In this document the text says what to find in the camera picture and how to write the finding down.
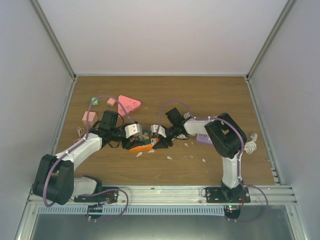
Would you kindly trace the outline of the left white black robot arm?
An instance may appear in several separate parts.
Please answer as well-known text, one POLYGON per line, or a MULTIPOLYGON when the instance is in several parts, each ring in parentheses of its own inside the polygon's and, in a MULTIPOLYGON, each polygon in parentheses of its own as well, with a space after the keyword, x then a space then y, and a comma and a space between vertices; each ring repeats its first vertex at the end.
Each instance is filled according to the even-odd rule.
POLYGON ((102 199, 103 189, 99 187, 99 179, 91 176, 76 178, 75 170, 110 142, 127 143, 142 132, 141 125, 136 121, 118 126, 118 117, 117 112, 106 110, 102 119, 90 125, 79 141, 58 154, 46 154, 41 158, 32 192, 42 197, 46 207, 64 205, 72 197, 84 196, 92 202, 102 199))

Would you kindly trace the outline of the orange power strip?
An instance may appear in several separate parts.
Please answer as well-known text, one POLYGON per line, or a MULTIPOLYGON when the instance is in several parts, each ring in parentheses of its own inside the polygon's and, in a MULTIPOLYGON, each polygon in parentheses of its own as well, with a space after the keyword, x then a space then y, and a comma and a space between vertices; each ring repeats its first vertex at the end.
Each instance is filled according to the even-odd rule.
POLYGON ((136 146, 134 148, 129 149, 128 151, 131 153, 134 152, 145 152, 145 151, 150 151, 153 149, 152 144, 147 144, 147 145, 142 145, 142 146, 136 146))

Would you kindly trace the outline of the pink triangular socket adapter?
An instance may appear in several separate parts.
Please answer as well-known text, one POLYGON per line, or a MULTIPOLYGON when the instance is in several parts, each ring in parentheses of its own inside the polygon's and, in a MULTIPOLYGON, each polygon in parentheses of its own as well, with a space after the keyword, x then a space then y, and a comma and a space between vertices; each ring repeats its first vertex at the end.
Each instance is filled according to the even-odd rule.
POLYGON ((119 95, 118 101, 123 105, 128 114, 137 110, 141 106, 141 102, 139 100, 124 95, 119 95))

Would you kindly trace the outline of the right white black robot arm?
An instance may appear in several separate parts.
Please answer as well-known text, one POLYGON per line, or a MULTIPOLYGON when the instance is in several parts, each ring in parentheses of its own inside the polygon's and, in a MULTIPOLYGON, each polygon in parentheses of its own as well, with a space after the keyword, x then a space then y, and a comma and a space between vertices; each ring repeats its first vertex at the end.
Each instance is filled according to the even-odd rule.
POLYGON ((228 203, 234 202, 244 191, 241 158, 247 142, 245 133, 227 113, 216 117, 185 118, 177 108, 173 108, 165 115, 171 127, 166 128, 160 124, 150 127, 151 132, 159 137, 153 148, 167 149, 173 145, 173 139, 180 135, 207 135, 222 158, 221 196, 228 203))

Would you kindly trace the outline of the green plug adapter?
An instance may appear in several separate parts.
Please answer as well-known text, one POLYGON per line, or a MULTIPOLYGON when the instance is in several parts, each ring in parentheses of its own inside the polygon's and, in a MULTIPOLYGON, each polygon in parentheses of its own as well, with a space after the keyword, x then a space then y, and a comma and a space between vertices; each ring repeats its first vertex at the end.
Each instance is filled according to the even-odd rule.
POLYGON ((91 97, 89 102, 92 106, 97 106, 99 104, 99 99, 97 97, 91 97))

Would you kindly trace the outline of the pink cylindrical plug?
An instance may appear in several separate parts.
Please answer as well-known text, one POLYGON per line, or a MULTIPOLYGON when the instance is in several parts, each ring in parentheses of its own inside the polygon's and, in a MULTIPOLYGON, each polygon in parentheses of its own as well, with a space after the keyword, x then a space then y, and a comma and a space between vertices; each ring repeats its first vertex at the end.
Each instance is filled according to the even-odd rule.
POLYGON ((106 105, 110 108, 112 108, 115 104, 117 103, 117 101, 113 98, 109 98, 106 102, 106 105))

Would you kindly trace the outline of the purple power strip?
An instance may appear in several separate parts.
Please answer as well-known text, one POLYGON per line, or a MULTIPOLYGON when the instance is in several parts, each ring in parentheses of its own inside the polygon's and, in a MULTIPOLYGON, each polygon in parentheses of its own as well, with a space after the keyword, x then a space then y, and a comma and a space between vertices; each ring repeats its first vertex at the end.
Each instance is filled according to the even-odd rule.
POLYGON ((210 145, 210 146, 213 145, 210 137, 206 134, 197 134, 196 135, 196 142, 200 143, 200 144, 210 145))

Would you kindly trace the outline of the dark green cube adapter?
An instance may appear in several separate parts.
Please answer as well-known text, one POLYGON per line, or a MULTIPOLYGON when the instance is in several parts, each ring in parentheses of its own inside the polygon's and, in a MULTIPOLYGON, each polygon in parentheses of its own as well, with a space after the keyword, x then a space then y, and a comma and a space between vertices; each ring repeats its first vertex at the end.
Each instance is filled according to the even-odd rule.
POLYGON ((137 136, 137 140, 139 143, 142 143, 142 145, 149 145, 152 143, 152 134, 148 130, 144 130, 137 136))

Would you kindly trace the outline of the pink cube socket adapter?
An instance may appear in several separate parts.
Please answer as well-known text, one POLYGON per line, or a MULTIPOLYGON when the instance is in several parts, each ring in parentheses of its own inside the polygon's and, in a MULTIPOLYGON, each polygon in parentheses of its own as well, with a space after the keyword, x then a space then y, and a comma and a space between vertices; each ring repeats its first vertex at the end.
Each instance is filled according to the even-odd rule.
POLYGON ((93 111, 85 111, 82 117, 82 122, 84 125, 92 126, 95 122, 98 121, 98 115, 96 112, 93 111))

